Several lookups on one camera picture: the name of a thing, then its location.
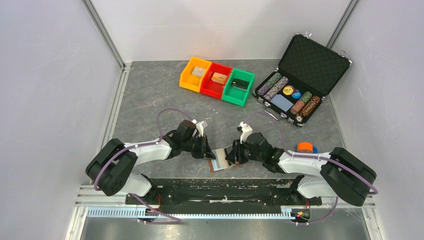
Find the brown leather card holder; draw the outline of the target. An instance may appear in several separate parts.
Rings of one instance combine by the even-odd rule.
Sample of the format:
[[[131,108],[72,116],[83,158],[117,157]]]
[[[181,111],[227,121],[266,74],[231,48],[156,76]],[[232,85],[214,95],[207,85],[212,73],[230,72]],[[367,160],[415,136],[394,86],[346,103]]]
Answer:
[[[226,156],[231,150],[232,150],[231,146],[212,150],[212,153],[214,154],[215,159],[208,160],[209,169],[211,173],[229,170],[241,165],[237,163],[235,160],[234,161],[226,160]]]

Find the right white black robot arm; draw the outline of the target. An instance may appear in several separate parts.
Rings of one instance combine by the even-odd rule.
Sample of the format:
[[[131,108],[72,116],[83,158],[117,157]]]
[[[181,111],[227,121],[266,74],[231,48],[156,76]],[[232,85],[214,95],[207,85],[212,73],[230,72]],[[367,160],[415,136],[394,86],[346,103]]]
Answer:
[[[254,132],[246,139],[234,140],[224,152],[225,159],[235,164],[256,161],[272,173],[298,174],[288,191],[295,204],[318,197],[338,197],[361,207],[369,195],[378,194],[373,185],[377,173],[342,147],[324,153],[294,152],[274,147],[260,132]]]

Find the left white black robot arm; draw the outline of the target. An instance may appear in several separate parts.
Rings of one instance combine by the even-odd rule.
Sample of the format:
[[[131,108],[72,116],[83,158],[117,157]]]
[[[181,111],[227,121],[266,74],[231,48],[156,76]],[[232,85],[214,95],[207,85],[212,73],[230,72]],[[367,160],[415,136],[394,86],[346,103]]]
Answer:
[[[133,169],[148,162],[175,158],[183,152],[190,153],[194,159],[215,159],[205,134],[207,125],[204,120],[183,120],[177,129],[164,136],[140,143],[124,143],[113,138],[87,165],[85,174],[93,181],[95,190],[108,197],[125,192],[151,204],[157,198],[154,183]]]

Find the blue playing card deck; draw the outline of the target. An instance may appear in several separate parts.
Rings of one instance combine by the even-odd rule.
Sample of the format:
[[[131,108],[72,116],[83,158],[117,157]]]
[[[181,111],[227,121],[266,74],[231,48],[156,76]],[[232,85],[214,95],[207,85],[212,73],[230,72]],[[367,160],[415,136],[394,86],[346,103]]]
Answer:
[[[277,106],[282,111],[289,111],[290,108],[294,105],[290,100],[288,100],[286,97],[282,96],[281,94],[275,95],[270,102]]]

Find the card stack in red bin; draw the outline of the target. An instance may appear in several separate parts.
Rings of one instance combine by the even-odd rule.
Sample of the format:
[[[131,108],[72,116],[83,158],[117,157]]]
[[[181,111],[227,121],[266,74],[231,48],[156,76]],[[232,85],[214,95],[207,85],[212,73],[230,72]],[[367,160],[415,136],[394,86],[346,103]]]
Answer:
[[[214,72],[212,74],[211,80],[215,83],[224,84],[227,80],[227,77],[228,76],[225,74]]]

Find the card stack in yellow bin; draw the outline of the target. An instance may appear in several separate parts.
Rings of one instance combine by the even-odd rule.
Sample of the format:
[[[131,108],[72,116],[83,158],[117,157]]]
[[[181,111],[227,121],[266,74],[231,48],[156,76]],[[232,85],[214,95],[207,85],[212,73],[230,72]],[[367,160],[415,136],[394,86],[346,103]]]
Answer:
[[[195,66],[191,72],[191,74],[195,77],[199,77],[201,78],[206,72],[205,68],[199,67],[199,66]]]

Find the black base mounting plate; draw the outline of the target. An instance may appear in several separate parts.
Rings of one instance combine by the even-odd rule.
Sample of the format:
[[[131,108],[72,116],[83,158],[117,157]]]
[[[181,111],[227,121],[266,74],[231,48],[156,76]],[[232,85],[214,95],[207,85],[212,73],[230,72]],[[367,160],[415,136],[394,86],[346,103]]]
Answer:
[[[321,206],[305,198],[297,180],[284,178],[153,178],[141,197],[166,214],[278,214],[281,206]]]

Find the green plastic bin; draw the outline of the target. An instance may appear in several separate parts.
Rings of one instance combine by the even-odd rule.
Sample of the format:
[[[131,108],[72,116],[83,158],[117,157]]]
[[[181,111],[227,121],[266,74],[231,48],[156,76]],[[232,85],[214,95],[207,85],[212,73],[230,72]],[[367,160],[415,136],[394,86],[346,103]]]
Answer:
[[[244,107],[254,81],[254,73],[233,68],[224,86],[221,100]]]

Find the red plastic bin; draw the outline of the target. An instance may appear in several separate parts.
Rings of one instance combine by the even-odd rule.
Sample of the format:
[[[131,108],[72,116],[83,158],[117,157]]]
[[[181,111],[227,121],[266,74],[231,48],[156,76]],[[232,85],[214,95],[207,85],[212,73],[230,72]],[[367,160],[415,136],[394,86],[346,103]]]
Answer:
[[[224,87],[232,71],[232,67],[212,62],[202,80],[200,93],[215,99],[221,99]]]

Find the orange blue tape roll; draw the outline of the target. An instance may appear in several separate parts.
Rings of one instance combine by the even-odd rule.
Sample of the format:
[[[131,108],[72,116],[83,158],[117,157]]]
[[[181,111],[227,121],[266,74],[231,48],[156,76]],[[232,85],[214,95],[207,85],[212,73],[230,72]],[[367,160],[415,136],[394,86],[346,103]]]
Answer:
[[[310,142],[300,142],[296,145],[297,153],[317,154],[318,149]]]

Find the yellow plastic bin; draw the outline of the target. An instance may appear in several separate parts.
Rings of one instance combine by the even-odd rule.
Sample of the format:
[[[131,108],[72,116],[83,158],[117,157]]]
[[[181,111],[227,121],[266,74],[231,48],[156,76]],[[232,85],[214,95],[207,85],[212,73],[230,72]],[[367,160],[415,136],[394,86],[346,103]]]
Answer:
[[[180,74],[179,87],[199,93],[202,81],[211,64],[211,61],[195,56],[191,57]]]

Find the yellow dealer button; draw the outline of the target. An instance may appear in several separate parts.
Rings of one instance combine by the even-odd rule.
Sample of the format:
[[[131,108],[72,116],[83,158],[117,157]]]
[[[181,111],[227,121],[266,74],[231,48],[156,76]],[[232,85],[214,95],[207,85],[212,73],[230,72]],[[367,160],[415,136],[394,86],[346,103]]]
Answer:
[[[282,89],[282,93],[286,96],[290,96],[294,93],[295,88],[291,85],[286,85],[283,89]]]

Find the black poker chip case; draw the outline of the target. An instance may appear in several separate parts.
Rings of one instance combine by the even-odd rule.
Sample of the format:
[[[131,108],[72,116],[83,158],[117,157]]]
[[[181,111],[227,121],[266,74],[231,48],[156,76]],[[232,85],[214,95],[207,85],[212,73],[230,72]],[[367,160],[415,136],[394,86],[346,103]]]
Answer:
[[[351,65],[349,58],[307,35],[296,33],[276,70],[259,84],[252,95],[266,110],[276,112],[276,120],[286,119],[302,128]],[[282,93],[287,85],[295,88],[292,95]],[[293,103],[289,111],[283,111],[271,103],[271,99],[277,94]]]

